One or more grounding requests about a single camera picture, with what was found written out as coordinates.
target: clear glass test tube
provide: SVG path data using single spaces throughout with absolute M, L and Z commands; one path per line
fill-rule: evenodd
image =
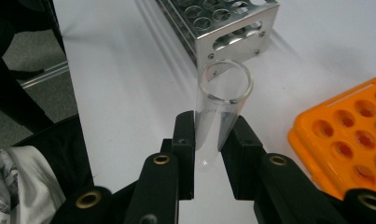
M 195 113 L 196 158 L 207 165 L 222 149 L 244 103 L 253 90 L 247 68 L 232 60 L 218 60 L 199 73 Z

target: white cloth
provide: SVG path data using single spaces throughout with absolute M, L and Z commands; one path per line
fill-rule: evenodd
M 48 162 L 35 147 L 6 149 L 18 173 L 19 204 L 0 223 L 50 223 L 65 201 L 63 191 Z

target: orange plastic tray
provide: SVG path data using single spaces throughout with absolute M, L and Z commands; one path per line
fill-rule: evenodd
M 288 140 L 322 191 L 376 191 L 376 78 L 298 115 Z

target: white tabletop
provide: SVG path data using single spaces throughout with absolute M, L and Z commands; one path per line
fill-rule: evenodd
M 54 1 L 94 182 L 113 192 L 195 108 L 197 72 L 153 2 Z M 286 139 L 295 117 L 376 77 L 376 1 L 279 2 L 268 50 L 244 63 L 255 87 L 242 115 L 268 152 L 301 166 Z M 256 223 L 253 202 L 233 199 L 220 156 L 195 181 L 180 223 Z

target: gray floor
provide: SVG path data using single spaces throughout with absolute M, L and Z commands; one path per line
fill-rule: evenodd
M 34 71 L 66 61 L 51 31 L 15 35 L 4 56 L 10 69 Z M 69 72 L 53 77 L 26 89 L 54 122 L 77 114 Z M 0 147 L 12 146 L 31 135 L 18 123 L 0 111 Z

